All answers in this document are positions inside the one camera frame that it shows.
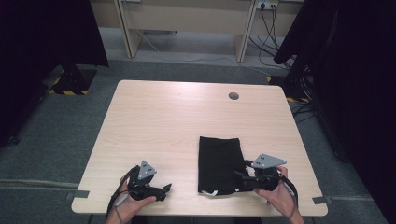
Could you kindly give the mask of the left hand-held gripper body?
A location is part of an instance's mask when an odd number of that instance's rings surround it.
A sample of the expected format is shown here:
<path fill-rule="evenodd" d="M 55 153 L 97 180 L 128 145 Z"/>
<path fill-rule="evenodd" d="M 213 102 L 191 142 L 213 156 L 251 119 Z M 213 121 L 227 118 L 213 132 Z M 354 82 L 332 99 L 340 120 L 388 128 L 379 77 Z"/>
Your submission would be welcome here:
<path fill-rule="evenodd" d="M 150 185 L 156 173 L 157 171 L 147 161 L 141 161 L 140 165 L 136 165 L 128 174 L 127 187 L 131 197 L 140 201 L 153 196 L 157 200 L 159 194 L 165 193 L 163 188 L 155 188 Z"/>

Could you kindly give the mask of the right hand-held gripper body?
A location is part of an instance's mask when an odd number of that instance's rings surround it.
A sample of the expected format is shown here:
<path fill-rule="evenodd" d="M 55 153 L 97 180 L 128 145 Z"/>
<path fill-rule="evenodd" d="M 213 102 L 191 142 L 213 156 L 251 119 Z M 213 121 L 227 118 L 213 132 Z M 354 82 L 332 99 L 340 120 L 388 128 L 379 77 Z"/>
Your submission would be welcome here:
<path fill-rule="evenodd" d="M 273 191 L 278 186 L 280 179 L 276 167 L 286 163 L 286 160 L 267 154 L 259 155 L 254 161 L 245 160 L 246 166 L 254 170 L 254 176 L 245 177 L 245 187 Z"/>

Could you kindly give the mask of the black tank top white trim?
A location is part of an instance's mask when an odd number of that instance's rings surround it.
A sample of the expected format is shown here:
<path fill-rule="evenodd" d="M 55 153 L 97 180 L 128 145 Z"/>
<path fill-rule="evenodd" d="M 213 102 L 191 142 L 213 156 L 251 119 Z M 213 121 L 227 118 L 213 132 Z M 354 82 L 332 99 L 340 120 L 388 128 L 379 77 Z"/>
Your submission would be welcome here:
<path fill-rule="evenodd" d="M 201 136 L 198 153 L 198 191 L 209 196 L 230 195 L 243 180 L 234 171 L 248 172 L 238 138 Z"/>

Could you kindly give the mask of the person's left hand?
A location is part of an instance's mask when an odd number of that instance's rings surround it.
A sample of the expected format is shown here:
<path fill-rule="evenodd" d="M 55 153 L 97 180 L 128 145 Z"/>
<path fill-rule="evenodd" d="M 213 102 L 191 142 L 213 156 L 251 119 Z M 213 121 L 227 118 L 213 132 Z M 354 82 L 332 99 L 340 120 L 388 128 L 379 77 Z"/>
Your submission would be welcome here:
<path fill-rule="evenodd" d="M 125 175 L 120 180 L 120 187 L 118 192 L 120 193 L 116 198 L 113 207 L 107 217 L 119 217 L 119 218 L 130 218 L 132 219 L 143 207 L 154 203 L 155 197 L 148 197 L 144 200 L 136 201 L 126 192 L 128 189 L 126 179 L 128 175 Z"/>

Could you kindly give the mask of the person's right hand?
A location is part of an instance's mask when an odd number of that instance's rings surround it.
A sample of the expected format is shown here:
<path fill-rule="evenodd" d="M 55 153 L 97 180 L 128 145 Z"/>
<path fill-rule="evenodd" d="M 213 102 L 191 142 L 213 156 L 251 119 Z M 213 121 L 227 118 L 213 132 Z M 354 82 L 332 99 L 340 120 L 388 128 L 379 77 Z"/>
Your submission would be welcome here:
<path fill-rule="evenodd" d="M 297 205 L 282 180 L 278 181 L 277 187 L 272 190 L 254 189 L 254 192 L 266 200 L 267 206 L 273 206 L 284 217 L 289 217 L 298 211 Z"/>

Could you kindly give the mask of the small hazard striped base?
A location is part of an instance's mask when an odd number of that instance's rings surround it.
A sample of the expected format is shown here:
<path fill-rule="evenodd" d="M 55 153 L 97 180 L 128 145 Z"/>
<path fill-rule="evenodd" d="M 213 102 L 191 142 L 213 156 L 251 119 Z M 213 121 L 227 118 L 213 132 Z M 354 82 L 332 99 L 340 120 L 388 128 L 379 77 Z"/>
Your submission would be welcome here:
<path fill-rule="evenodd" d="M 269 85 L 280 87 L 289 102 L 309 103 L 311 101 L 300 84 L 289 83 L 284 76 L 269 76 L 267 82 Z"/>

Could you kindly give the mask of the black stand base hazard stripes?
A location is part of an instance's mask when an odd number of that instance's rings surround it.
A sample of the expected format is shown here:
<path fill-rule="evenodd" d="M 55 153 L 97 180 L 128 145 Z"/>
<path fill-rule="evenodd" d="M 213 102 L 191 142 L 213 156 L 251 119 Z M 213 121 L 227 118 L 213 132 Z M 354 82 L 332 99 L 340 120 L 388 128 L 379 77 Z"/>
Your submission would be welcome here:
<path fill-rule="evenodd" d="M 66 66 L 49 89 L 51 94 L 86 95 L 97 71 L 79 68 L 76 64 Z"/>

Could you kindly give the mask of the black curtain with stand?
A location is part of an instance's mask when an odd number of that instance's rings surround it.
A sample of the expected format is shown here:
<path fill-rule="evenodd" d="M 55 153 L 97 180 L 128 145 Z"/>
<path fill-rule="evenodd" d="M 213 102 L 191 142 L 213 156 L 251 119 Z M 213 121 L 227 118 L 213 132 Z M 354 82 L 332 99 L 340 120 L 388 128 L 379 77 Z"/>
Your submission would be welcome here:
<path fill-rule="evenodd" d="M 287 59 L 286 88 L 312 76 L 335 150 L 396 224 L 396 0 L 304 0 L 275 56 Z"/>

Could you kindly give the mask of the large black curtain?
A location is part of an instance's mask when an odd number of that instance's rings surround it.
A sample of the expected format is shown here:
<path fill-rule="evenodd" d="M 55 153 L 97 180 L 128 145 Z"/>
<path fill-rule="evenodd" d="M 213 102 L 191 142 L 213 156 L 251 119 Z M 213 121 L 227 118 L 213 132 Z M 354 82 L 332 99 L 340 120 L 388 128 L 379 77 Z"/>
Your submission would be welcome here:
<path fill-rule="evenodd" d="M 90 0 L 0 0 L 0 147 L 12 140 L 57 66 L 107 66 Z"/>

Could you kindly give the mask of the white wall power outlet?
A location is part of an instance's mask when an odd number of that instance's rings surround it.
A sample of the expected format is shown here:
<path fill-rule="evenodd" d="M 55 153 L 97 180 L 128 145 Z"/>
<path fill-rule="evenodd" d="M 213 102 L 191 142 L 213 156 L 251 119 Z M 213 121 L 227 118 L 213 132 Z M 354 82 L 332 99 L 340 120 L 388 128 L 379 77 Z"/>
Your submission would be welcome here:
<path fill-rule="evenodd" d="M 257 0 L 256 8 L 273 10 L 277 8 L 277 5 L 278 5 L 278 0 Z"/>

